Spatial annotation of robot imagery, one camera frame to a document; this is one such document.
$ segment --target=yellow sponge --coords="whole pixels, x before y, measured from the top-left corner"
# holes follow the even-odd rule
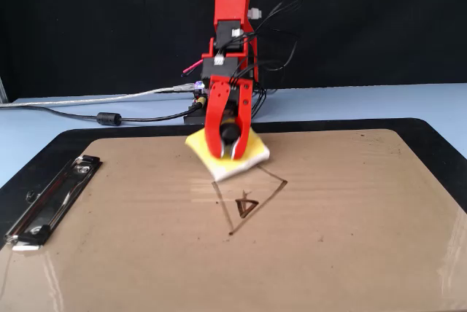
[[[208,168],[215,181],[221,181],[242,171],[246,171],[261,161],[269,159],[269,149],[260,137],[250,128],[247,148],[240,159],[232,160],[230,155],[217,159],[208,150],[204,129],[189,135],[185,141]]]

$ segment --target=black backdrop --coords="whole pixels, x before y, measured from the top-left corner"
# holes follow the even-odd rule
[[[264,12],[279,0],[251,0]],[[0,0],[0,77],[10,99],[134,93],[186,82],[213,35],[214,0]],[[271,25],[301,34],[266,87],[465,82],[466,0],[304,0]],[[286,58],[287,39],[261,39]]]

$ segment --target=metal clip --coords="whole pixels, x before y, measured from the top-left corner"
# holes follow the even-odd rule
[[[98,157],[83,155],[70,160],[40,194],[28,192],[31,205],[5,234],[5,242],[16,251],[44,245],[101,164]]]

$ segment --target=cardboard surface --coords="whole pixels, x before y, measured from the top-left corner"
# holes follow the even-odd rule
[[[183,136],[93,142],[46,246],[0,251],[0,311],[467,308],[467,216],[396,133],[261,138],[270,160],[219,184]]]

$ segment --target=connector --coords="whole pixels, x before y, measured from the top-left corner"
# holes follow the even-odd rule
[[[206,101],[207,101],[206,97],[201,96],[196,100],[196,103],[201,103],[201,108],[202,108],[204,106],[204,104],[206,104]]]
[[[232,29],[232,37],[239,37],[241,35],[243,35],[243,30],[241,30],[240,28]]]
[[[224,56],[223,55],[215,55],[214,56],[214,65],[215,66],[222,66],[224,64]]]
[[[262,12],[258,8],[252,8],[248,10],[248,19],[260,19],[262,16]]]

